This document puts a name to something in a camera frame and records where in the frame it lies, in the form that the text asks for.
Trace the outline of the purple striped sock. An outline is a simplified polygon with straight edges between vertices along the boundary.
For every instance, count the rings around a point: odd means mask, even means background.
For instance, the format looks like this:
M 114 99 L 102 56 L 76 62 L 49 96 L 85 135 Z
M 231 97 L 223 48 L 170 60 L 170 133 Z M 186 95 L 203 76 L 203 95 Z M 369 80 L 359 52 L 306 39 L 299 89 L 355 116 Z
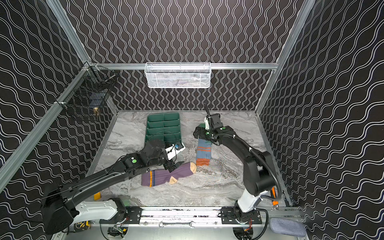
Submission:
M 180 178 L 186 178 L 196 173 L 197 166 L 193 162 L 184 163 L 171 173 L 168 170 L 153 170 L 141 176 L 141 186 L 155 187 L 169 183 L 175 184 Z

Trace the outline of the blue orange striped sock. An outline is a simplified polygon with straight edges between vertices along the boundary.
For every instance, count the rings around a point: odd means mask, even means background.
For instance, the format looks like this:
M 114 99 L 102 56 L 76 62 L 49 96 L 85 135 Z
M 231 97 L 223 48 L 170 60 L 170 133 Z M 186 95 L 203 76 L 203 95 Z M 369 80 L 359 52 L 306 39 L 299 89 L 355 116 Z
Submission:
M 212 157 L 211 154 L 212 143 L 204 139 L 198 138 L 196 165 L 197 166 L 209 166 Z

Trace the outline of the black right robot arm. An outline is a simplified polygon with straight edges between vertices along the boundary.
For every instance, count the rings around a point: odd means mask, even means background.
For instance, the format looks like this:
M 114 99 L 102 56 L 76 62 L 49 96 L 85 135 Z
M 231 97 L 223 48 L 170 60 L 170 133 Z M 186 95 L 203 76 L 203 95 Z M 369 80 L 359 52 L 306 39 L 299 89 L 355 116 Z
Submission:
M 233 128 L 224 126 L 220 114 L 207 113 L 205 126 L 196 127 L 194 137 L 227 147 L 242 162 L 245 190 L 234 206 L 235 219 L 238 222 L 245 223 L 250 220 L 262 200 L 281 200 L 283 193 L 276 169 L 269 164 L 272 155 L 251 147 Z

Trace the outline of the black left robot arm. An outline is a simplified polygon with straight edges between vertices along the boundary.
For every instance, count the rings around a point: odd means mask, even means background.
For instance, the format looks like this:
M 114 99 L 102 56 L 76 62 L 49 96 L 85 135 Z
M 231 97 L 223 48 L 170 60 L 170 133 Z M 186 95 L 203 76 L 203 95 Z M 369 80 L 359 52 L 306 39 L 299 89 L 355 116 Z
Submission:
M 84 179 L 46 187 L 41 200 L 45 233 L 53 235 L 75 223 L 76 217 L 80 216 L 77 205 L 112 185 L 142 175 L 152 166 L 163 166 L 173 172 L 182 165 L 175 163 L 173 158 L 185 148 L 181 142 L 167 147 L 162 140 L 150 140 L 142 150 L 122 156 L 110 167 Z

